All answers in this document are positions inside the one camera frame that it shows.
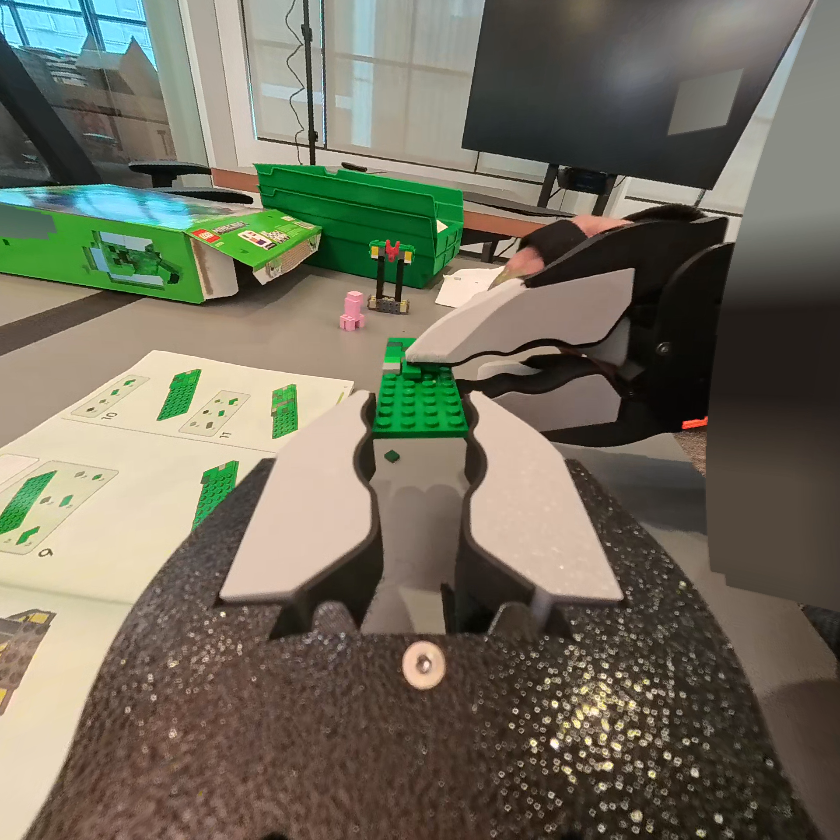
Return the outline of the large black screen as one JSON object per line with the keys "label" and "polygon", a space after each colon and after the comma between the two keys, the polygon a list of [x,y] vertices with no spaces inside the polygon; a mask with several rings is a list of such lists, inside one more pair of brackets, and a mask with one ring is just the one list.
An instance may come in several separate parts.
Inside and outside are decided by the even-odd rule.
{"label": "large black screen", "polygon": [[711,189],[812,2],[485,2],[466,150]]}

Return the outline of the black easel stand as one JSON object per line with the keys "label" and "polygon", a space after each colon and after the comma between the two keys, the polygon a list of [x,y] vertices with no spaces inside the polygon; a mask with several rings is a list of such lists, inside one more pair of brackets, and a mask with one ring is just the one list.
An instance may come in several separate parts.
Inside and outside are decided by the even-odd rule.
{"label": "black easel stand", "polygon": [[1,102],[61,185],[101,184],[94,164],[1,35]]}

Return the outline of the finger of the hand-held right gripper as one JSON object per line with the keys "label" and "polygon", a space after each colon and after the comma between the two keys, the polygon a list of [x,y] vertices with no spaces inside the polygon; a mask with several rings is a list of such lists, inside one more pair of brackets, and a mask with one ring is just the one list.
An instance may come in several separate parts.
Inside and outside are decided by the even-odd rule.
{"label": "finger of the hand-held right gripper", "polygon": [[599,343],[628,308],[634,277],[626,268],[541,287],[507,280],[432,324],[408,348],[406,361],[455,366],[480,355],[513,354],[538,340]]}
{"label": "finger of the hand-held right gripper", "polygon": [[594,349],[531,353],[523,360],[483,363],[456,380],[462,393],[480,392],[541,433],[611,423],[625,393],[625,360]]}

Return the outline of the green plastic bin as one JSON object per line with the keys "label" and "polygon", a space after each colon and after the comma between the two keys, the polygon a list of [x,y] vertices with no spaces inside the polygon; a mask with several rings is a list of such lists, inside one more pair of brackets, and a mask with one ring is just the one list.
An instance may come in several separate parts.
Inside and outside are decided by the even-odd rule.
{"label": "green plastic bin", "polygon": [[375,278],[372,241],[414,247],[404,284],[424,289],[457,256],[464,230],[462,191],[322,165],[255,164],[263,207],[322,229],[310,263]]}

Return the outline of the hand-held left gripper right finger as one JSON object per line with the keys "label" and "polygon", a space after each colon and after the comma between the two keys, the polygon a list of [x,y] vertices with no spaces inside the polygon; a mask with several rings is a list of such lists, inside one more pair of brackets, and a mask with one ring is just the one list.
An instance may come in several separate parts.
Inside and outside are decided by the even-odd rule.
{"label": "hand-held left gripper right finger", "polygon": [[562,454],[480,392],[465,406],[464,590],[484,607],[621,602],[623,590]]}

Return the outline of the building instruction booklet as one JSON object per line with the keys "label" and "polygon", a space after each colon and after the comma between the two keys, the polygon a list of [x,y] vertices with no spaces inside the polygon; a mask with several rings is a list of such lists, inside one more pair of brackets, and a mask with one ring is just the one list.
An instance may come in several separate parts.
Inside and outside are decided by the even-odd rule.
{"label": "building instruction booklet", "polygon": [[23,838],[124,618],[162,565],[352,381],[152,351],[2,447],[1,837]]}

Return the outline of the person's right hand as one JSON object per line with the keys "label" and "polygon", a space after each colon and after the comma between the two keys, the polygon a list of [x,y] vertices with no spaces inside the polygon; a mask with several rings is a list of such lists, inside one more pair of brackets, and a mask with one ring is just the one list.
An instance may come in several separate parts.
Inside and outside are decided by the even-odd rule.
{"label": "person's right hand", "polygon": [[663,217],[662,208],[651,207],[628,217],[577,215],[538,228],[521,240],[517,253],[507,261],[505,268],[491,282],[490,288],[509,279],[531,277],[540,273],[547,265],[582,244],[587,238],[614,228],[660,217]]}

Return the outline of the black brick tower model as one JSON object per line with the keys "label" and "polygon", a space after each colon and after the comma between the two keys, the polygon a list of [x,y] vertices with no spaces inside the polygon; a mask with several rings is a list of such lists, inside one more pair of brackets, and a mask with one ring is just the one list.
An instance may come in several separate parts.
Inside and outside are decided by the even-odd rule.
{"label": "black brick tower model", "polygon": [[374,312],[405,315],[409,301],[403,299],[405,268],[413,263],[415,248],[400,241],[372,240],[370,256],[376,263],[375,291],[367,299],[367,308]]}

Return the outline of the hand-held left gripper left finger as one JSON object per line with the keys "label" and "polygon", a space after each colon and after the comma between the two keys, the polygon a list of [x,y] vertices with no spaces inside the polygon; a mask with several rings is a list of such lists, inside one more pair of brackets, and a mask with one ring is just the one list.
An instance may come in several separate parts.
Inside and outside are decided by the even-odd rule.
{"label": "hand-held left gripper left finger", "polygon": [[221,602],[370,604],[383,567],[374,417],[375,395],[357,391],[280,447]]}

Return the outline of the green studded brick plate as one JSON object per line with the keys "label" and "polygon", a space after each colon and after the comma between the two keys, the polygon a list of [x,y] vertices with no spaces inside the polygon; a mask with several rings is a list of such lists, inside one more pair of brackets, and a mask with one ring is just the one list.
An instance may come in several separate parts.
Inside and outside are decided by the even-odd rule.
{"label": "green studded brick plate", "polygon": [[414,341],[386,342],[374,438],[465,438],[469,425],[451,368],[409,363],[406,352]]}

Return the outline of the green brick set box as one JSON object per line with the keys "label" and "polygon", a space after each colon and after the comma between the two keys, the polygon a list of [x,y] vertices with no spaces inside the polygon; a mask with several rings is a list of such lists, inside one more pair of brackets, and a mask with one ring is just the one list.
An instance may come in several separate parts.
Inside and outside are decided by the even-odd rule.
{"label": "green brick set box", "polygon": [[120,185],[4,188],[6,275],[200,305],[264,286],[319,249],[322,227],[276,209]]}

